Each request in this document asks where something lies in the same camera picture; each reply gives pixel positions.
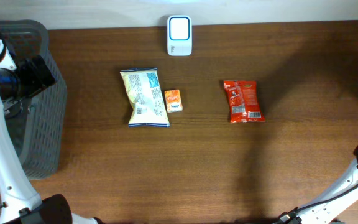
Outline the red snack bag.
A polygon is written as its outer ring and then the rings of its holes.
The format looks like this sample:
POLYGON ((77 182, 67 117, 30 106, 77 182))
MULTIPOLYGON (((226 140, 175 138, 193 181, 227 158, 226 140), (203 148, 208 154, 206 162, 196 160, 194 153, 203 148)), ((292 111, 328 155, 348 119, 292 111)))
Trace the red snack bag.
POLYGON ((224 80, 223 86, 227 93, 232 124, 265 121, 257 98, 257 82, 224 80))

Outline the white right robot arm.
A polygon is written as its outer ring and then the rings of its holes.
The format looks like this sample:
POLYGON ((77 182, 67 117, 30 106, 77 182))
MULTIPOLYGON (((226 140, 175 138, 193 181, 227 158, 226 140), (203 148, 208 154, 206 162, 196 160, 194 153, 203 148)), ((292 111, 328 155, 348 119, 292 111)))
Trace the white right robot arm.
POLYGON ((358 146, 355 159, 345 173, 313 201, 281 214, 277 223, 331 223, 339 214, 358 201, 358 146))

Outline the yellow snack bag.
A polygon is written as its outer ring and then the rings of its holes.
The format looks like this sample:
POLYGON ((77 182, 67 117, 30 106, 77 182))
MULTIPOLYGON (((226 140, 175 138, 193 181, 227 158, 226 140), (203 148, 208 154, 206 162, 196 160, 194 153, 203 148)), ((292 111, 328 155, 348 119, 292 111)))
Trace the yellow snack bag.
POLYGON ((132 68, 120 71, 133 112, 129 127, 170 127, 157 68, 132 68))

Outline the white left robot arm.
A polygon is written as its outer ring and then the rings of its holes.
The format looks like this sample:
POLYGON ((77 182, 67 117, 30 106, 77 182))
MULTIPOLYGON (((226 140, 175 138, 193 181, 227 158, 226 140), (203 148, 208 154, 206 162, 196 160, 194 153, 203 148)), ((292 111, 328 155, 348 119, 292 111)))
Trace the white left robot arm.
POLYGON ((58 167, 67 90, 37 21, 0 21, 0 223, 99 223, 33 179, 58 167))

